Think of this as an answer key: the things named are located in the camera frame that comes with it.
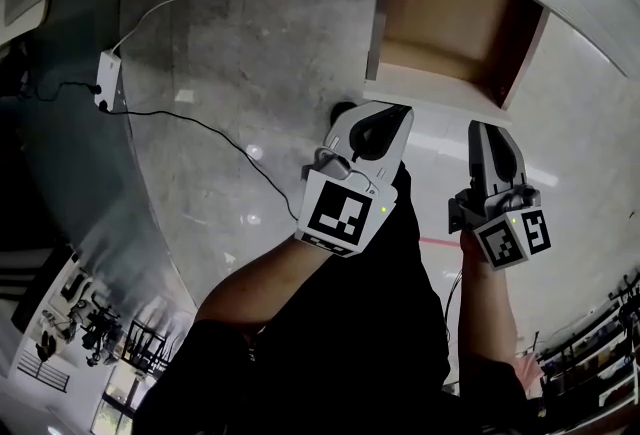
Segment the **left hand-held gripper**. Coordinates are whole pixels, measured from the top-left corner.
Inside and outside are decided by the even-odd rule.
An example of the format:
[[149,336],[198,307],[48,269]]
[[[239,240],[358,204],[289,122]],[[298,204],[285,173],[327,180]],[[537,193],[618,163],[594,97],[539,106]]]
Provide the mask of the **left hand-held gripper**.
[[396,206],[392,186],[414,122],[409,106],[338,103],[305,169],[294,237],[340,257],[362,253]]

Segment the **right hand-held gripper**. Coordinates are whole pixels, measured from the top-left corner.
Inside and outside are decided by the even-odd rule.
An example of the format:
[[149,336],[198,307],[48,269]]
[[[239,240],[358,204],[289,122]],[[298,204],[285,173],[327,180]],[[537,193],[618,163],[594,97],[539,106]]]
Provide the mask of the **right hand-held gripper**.
[[448,201],[449,232],[471,232],[495,271],[550,249],[541,194],[525,184],[524,159],[511,134],[472,120],[468,149],[476,192],[468,188]]

